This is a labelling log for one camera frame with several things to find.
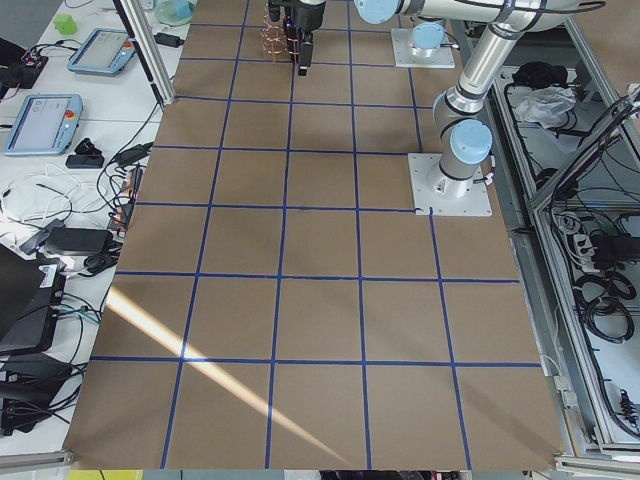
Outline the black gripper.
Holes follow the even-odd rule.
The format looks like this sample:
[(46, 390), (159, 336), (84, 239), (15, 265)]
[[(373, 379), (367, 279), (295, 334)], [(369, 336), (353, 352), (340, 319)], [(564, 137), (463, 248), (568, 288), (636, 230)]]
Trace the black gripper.
[(269, 20), (273, 23), (279, 22), (281, 19), (287, 19), (292, 13), (291, 0), (268, 0), (267, 11)]
[(298, 75), (306, 76), (312, 63), (313, 31), (322, 26), (325, 0), (295, 0), (292, 2), (292, 21), (300, 29), (298, 35)]

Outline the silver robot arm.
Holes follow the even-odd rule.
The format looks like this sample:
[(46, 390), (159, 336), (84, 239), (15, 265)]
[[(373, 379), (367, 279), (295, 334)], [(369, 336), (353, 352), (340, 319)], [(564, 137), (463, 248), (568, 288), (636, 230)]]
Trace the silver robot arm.
[[(403, 1), (355, 1), (360, 17), (367, 23), (380, 24), (396, 14), (421, 15), (418, 5)], [(325, 1), (269, 1), (268, 15), (272, 22), (278, 22), (284, 12), (283, 29), (288, 37), (287, 45), (293, 47), (290, 54), (298, 64), (298, 75), (306, 76), (311, 66), (314, 40), (313, 33), (322, 26)], [(445, 36), (444, 26), (436, 20), (419, 23), (413, 28), (409, 46), (419, 54), (437, 50)]]
[(606, 5), (604, 1), (357, 1), (362, 20), (381, 24), (395, 15), (487, 24), (457, 84), (434, 103), (434, 121), (443, 139), (439, 172), (431, 177), (435, 192), (460, 198), (488, 156), (491, 133), (475, 117), (499, 69), (527, 32), (556, 27), (570, 16)]

